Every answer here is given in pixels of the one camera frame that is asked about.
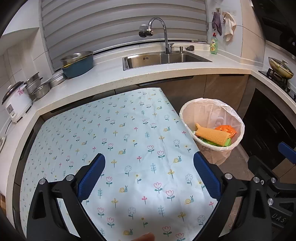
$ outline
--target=trash bag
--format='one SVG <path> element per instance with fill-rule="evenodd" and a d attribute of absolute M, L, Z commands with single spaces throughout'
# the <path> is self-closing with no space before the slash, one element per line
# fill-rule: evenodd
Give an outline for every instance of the trash bag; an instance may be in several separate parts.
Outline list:
<path fill-rule="evenodd" d="M 182 106 L 179 115 L 199 150 L 210 163 L 216 165 L 221 165 L 229 157 L 231 150 L 240 143 L 244 136 L 242 119 L 232 107 L 217 99 L 199 98 L 188 101 Z M 195 123 L 212 129 L 220 125 L 230 125 L 237 133 L 231 138 L 230 146 L 213 146 L 195 136 Z"/>

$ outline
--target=finger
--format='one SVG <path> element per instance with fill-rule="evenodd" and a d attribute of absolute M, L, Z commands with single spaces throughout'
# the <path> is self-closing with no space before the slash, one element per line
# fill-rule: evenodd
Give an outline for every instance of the finger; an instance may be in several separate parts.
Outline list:
<path fill-rule="evenodd" d="M 154 241 L 155 240 L 155 236 L 153 233 L 147 233 L 142 235 L 139 238 L 133 239 L 132 241 Z"/>

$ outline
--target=white countertop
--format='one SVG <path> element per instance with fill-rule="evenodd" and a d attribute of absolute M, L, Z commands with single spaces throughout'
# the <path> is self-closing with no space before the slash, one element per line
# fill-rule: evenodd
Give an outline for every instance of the white countertop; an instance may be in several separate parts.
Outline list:
<path fill-rule="evenodd" d="M 295 102 L 276 84 L 258 72 L 262 67 L 236 62 L 221 54 L 213 55 L 208 45 L 194 44 L 194 54 L 212 62 L 162 64 L 123 71 L 122 57 L 139 53 L 163 51 L 163 44 L 126 47 L 100 54 L 95 66 L 87 73 L 64 81 L 42 99 L 36 101 L 17 124 L 11 123 L 7 139 L 0 153 L 0 192 L 6 196 L 7 217 L 13 224 L 12 190 L 18 161 L 25 142 L 40 115 L 71 102 L 120 87 L 172 77 L 202 74 L 251 74 L 276 94 L 296 113 Z"/>

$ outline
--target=dish soap bottle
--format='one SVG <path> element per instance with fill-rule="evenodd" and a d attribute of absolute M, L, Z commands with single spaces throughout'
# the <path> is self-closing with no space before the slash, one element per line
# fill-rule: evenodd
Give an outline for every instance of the dish soap bottle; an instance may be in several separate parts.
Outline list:
<path fill-rule="evenodd" d="M 211 37 L 210 43 L 210 53 L 217 54 L 218 51 L 218 39 L 216 38 L 216 34 L 213 33 L 213 37 Z"/>

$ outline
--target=rice cooker lid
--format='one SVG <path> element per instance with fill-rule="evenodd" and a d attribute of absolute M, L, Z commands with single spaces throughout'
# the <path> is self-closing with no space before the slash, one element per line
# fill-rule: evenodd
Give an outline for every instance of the rice cooker lid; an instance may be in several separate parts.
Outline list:
<path fill-rule="evenodd" d="M 19 81 L 17 83 L 15 83 L 13 86 L 10 86 L 10 88 L 8 89 L 8 91 L 6 92 L 6 94 L 4 95 L 3 99 L 2 99 L 2 105 L 3 103 L 7 100 L 7 98 L 17 89 L 19 88 L 24 82 L 23 81 Z"/>

